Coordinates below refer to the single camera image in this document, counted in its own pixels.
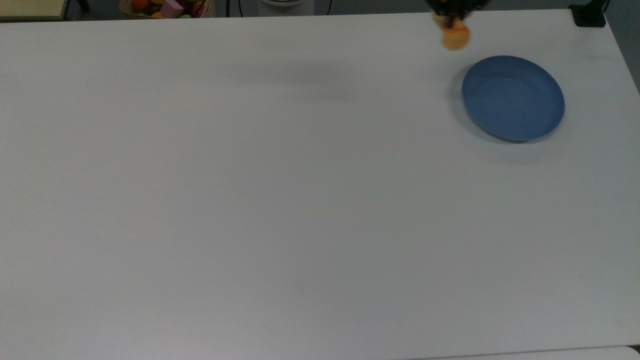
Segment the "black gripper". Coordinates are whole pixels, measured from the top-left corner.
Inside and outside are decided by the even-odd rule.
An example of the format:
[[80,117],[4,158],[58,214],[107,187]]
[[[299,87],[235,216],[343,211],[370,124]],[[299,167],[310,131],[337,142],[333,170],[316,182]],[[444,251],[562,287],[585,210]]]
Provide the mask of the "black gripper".
[[488,0],[428,0],[432,11],[439,16],[448,16],[448,29],[458,30],[460,16],[481,10],[489,3]]

